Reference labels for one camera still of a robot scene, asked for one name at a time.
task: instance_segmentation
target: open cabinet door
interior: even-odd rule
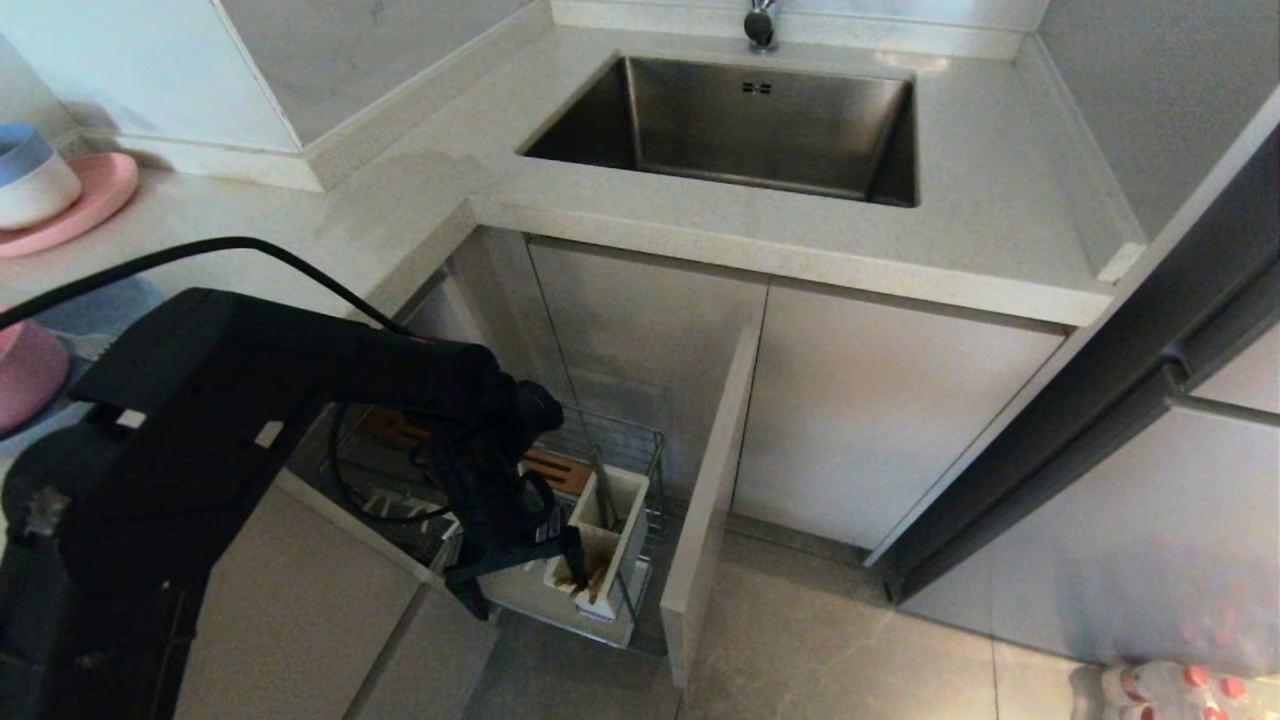
[[[685,527],[671,562],[671,574],[662,593],[662,623],[667,634],[668,660],[672,678],[681,691],[689,684],[698,653],[698,639],[710,605],[724,524],[733,498],[760,322],[762,318],[756,315],[739,337],[707,451],[698,470],[694,495],[689,501]]]

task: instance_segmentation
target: pink plate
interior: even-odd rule
[[[67,164],[84,186],[79,200],[38,225],[0,231],[0,258],[31,255],[76,240],[123,208],[138,187],[138,164],[124,152],[99,152]]]

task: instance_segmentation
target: faucet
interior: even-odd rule
[[[742,29],[751,44],[751,53],[773,53],[778,49],[778,3],[751,0],[751,9],[742,20]]]

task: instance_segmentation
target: pink bowl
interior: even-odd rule
[[[49,405],[68,368],[67,348],[33,320],[0,331],[0,434]]]

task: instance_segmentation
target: white countertop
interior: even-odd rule
[[[920,205],[890,208],[518,156],[616,54],[915,77]],[[220,234],[298,252],[385,311],[398,309],[479,223],[1083,325],[1111,300],[1009,63],[557,27],[328,195],[142,173],[138,196],[86,237],[0,261],[0,302],[140,254]],[[250,292],[348,314],[251,252],[151,273],[161,288]]]

